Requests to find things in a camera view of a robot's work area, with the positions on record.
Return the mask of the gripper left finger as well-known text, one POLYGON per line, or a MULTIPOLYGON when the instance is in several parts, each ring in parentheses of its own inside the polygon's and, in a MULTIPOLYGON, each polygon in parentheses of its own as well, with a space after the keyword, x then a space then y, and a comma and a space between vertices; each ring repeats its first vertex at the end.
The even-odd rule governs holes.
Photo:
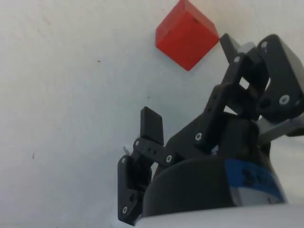
POLYGON ((144 214, 144 202, 152 184, 152 165, 162 169, 176 163, 176 153, 164 146, 162 117, 148 107, 140 112, 140 133, 133 151, 117 164, 117 216, 137 220, 144 214))

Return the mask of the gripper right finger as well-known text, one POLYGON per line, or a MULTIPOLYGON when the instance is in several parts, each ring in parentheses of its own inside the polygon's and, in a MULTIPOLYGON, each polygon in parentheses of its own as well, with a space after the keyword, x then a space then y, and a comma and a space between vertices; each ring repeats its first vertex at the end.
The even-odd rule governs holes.
POLYGON ((229 35, 220 38, 229 63, 222 82, 215 86, 198 124, 195 146, 210 151, 225 128, 229 107, 234 116, 256 122, 258 144, 304 133, 304 67, 297 55, 276 34, 248 51, 229 35))

